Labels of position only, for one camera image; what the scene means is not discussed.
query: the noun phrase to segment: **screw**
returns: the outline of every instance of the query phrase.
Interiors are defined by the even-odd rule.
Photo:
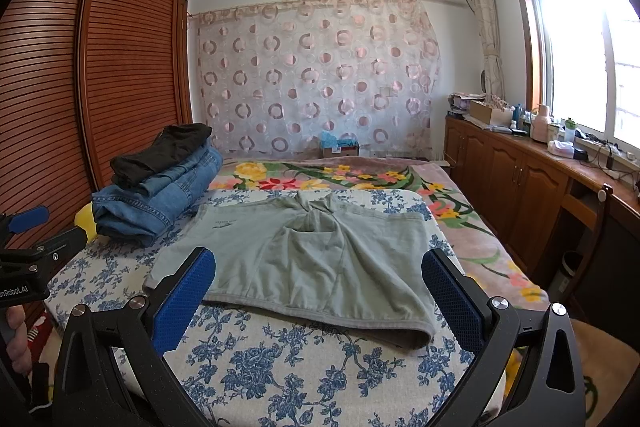
[[[554,302],[553,304],[551,304],[551,309],[556,315],[562,316],[566,314],[566,308],[559,302]]]
[[[491,305],[498,310],[505,310],[509,306],[509,301],[504,297],[494,297],[491,299]]]
[[[79,317],[80,315],[84,315],[86,311],[86,306],[84,304],[76,304],[74,308],[71,310],[71,314],[74,317]]]
[[[129,308],[139,310],[146,304],[146,298],[143,295],[136,295],[129,301]]]

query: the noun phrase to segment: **cable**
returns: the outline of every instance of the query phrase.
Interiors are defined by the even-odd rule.
[[[467,5],[469,6],[469,9],[473,12],[476,13],[475,10],[471,7],[471,4],[469,3],[469,0],[465,0]]]
[[[40,409],[46,409],[47,407],[51,407],[53,402],[46,403],[44,405],[37,405],[33,409],[29,409],[29,414],[32,414],[34,411],[39,411]]]
[[[593,158],[593,160],[590,160],[588,162],[584,162],[583,160],[580,160],[580,165],[583,165],[585,167],[589,167],[591,169],[600,169],[602,172],[604,172],[609,178],[611,178],[612,180],[615,181],[620,181],[623,178],[625,178],[626,176],[631,176],[631,190],[633,190],[634,192],[637,190],[636,184],[638,183],[638,181],[640,181],[640,170],[639,171],[621,171],[619,169],[607,169],[606,165],[603,167],[600,164],[600,153],[602,152],[602,149],[604,147],[607,147],[609,149],[609,155],[612,155],[612,149],[611,146],[612,144],[605,142],[603,140],[597,140],[597,142],[600,143],[600,147],[598,147],[598,151],[596,152],[595,157]],[[620,174],[622,174],[622,176],[619,176],[618,178],[616,178],[615,176],[612,176],[609,172],[619,172]]]

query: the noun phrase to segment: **beige curtain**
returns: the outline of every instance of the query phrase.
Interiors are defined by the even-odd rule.
[[[473,0],[476,19],[480,26],[480,39],[484,53],[485,90],[505,99],[502,61],[500,60],[500,33],[494,0]]]

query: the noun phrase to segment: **blue gripper pad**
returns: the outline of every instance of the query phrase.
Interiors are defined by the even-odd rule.
[[[46,206],[36,206],[31,210],[16,214],[9,222],[9,232],[22,233],[33,227],[42,225],[49,219],[49,211]]]
[[[484,346],[482,316],[433,250],[422,258],[422,280],[460,347],[475,355],[480,353]]]
[[[191,268],[182,276],[171,294],[164,300],[154,318],[151,342],[160,357],[172,351],[211,286],[216,273],[216,260],[209,250],[202,250]]]

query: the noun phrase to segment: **blue jeans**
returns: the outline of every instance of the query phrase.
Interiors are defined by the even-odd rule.
[[[149,247],[204,194],[221,166],[220,153],[206,144],[181,164],[147,178],[139,192],[103,188],[92,194],[97,232]]]

